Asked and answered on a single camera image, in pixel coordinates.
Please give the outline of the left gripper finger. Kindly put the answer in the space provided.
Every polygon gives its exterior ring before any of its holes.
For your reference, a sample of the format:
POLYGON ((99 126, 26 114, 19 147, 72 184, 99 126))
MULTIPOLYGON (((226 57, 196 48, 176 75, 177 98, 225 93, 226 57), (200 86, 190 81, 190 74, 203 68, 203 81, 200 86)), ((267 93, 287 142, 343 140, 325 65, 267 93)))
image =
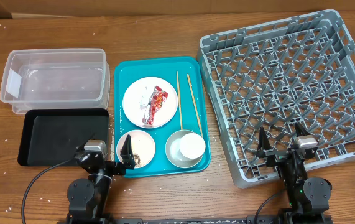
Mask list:
POLYGON ((124 165, 134 165, 134 154, 131 145, 131 136, 128 134, 121 148, 121 158, 124 165))
POLYGON ((90 141, 90 140, 93 140, 94 136, 95 136, 95 133, 93 133, 82 145, 78 146, 78 147, 76 148, 76 151, 77 151, 77 152, 83 151, 83 150, 84 150, 84 146, 86 145, 86 143, 87 143, 88 141, 90 141))

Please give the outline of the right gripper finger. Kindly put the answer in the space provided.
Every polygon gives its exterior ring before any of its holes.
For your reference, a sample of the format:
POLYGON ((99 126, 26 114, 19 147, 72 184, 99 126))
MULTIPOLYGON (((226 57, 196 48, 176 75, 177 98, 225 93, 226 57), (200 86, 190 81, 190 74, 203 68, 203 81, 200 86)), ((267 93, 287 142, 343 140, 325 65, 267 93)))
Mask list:
POLYGON ((295 132, 296 137, 310 135, 310 133, 299 122, 295 123, 295 132))
POLYGON ((270 142, 267 138, 267 134, 264 130, 263 127, 260 127, 259 130, 259 143, 258 143, 258 147, 257 147, 257 152, 264 152, 266 150, 271 150, 272 147, 270 145, 270 142))

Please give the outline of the grey bowl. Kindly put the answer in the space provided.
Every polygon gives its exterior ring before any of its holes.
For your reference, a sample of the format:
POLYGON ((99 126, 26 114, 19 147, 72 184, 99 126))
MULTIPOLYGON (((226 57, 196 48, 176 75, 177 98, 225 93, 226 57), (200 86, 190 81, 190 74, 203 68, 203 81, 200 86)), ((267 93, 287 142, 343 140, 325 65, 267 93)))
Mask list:
POLYGON ((188 133, 194 133, 193 131, 189 130, 179 130, 174 132, 168 139, 165 145, 165 153, 167 159, 176 167, 182 169, 188 169, 197 165, 200 162, 203 156, 197 159, 187 159, 183 157, 180 150, 180 140, 181 138, 188 133))

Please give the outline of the white tissue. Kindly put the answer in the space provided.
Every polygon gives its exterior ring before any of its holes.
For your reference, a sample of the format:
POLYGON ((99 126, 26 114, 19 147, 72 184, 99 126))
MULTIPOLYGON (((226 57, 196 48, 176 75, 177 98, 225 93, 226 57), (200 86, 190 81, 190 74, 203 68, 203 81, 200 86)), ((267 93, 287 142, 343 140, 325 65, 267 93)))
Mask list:
POLYGON ((147 107, 147 105, 149 104, 149 101, 151 99, 151 93, 147 92, 147 93, 144 93, 141 97, 141 100, 139 102, 139 108, 140 109, 145 109, 147 107))

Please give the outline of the large white plate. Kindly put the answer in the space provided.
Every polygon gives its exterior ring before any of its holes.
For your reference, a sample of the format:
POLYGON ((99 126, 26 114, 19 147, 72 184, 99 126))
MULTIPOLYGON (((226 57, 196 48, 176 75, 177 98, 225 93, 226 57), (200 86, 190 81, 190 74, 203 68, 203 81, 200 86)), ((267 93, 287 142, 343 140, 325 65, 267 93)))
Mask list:
POLYGON ((158 128, 168 123, 174 116, 178 108, 178 96, 174 87, 164 79, 157 77, 145 77, 135 81, 125 91, 122 107, 124 114, 130 122, 141 128, 158 128), (139 108, 139 102, 144 93, 153 93, 154 87, 159 86, 168 93, 168 98, 163 103, 161 109, 154 116, 152 126, 142 122, 145 109, 139 108))

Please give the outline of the red snack wrapper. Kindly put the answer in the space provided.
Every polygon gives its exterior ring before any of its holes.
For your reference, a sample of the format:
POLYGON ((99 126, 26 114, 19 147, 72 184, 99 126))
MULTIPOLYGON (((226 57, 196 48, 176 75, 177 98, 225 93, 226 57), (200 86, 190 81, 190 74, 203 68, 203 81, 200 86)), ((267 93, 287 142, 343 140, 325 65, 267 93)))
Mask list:
POLYGON ((149 103, 145 108, 144 117, 142 122, 145 125, 152 126, 154 123, 154 116, 156 112, 163 106, 163 103, 168 98, 168 93, 161 89, 159 86, 154 87, 154 91, 150 96, 149 103))

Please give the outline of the white cup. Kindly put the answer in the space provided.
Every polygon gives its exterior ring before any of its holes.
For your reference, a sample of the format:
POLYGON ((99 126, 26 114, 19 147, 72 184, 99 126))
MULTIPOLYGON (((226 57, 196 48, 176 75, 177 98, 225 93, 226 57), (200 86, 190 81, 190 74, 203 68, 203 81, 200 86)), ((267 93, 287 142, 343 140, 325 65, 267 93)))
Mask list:
POLYGON ((185 134, 180 140, 179 150, 187 159, 201 157, 206 149, 205 140, 197 133, 185 134))

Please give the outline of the wooden chopstick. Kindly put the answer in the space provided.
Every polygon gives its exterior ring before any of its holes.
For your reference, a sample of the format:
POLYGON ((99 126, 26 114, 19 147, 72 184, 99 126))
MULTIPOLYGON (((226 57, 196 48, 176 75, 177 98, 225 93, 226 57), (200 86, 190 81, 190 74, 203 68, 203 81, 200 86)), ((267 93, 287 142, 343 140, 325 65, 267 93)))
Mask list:
POLYGON ((193 102, 193 107, 194 107, 195 114, 196 114, 196 120, 197 120, 197 123, 198 123, 198 128, 200 130, 201 137, 203 137, 203 130, 202 130, 202 127, 201 127, 201 121, 200 121, 198 109, 197 109, 197 106, 196 106, 195 95, 194 95, 194 92, 193 92, 193 88, 192 88, 192 84, 191 84, 191 80, 190 80, 190 75, 189 74, 187 74, 187 80, 188 80, 188 86, 189 86, 189 89, 190 89, 190 94, 191 94, 191 98, 192 98, 192 102, 193 102))
POLYGON ((180 98, 180 80, 179 80, 178 71, 176 71, 176 79, 177 79, 178 112, 179 112, 179 120, 180 120, 180 129, 183 130, 182 107, 181 107, 181 98, 180 98))

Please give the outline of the brown food scrap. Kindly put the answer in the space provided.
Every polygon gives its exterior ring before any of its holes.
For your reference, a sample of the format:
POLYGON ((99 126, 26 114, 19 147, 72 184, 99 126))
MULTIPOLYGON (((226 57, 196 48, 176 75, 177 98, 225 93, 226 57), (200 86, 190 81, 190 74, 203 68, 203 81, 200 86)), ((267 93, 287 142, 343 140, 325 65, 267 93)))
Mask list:
POLYGON ((136 167, 141 166, 141 158, 140 158, 140 156, 138 154, 133 153, 133 159, 134 159, 136 167))

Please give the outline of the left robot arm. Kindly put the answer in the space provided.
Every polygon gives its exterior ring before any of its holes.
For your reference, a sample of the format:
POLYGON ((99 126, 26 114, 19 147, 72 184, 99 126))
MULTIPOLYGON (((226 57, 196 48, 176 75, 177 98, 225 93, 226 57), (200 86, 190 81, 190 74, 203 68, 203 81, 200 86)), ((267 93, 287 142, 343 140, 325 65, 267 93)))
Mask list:
POLYGON ((131 137, 121 149, 121 162, 108 161, 106 144, 102 140, 89 139, 80 146, 74 156, 76 163, 88 173, 85 179, 76 179, 68 187, 69 212, 67 223, 116 223, 111 214, 105 213, 106 202, 113 176, 124 176, 135 168, 131 137))

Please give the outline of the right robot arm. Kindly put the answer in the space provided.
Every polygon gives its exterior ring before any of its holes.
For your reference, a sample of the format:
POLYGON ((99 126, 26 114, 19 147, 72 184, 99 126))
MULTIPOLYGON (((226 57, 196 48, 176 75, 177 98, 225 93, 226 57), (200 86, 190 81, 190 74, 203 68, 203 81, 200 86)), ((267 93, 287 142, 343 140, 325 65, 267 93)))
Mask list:
POLYGON ((329 209, 331 183, 321 177, 309 177, 304 162, 312 159, 318 150, 318 141, 300 124, 295 123, 296 136, 291 147, 284 151, 272 151, 264 128, 259 130, 256 157, 265 159, 267 167, 276 167, 284 189, 270 196, 257 209, 254 222, 261 220, 262 208, 273 198, 286 192, 288 208, 281 208, 267 223, 332 223, 324 216, 329 209))

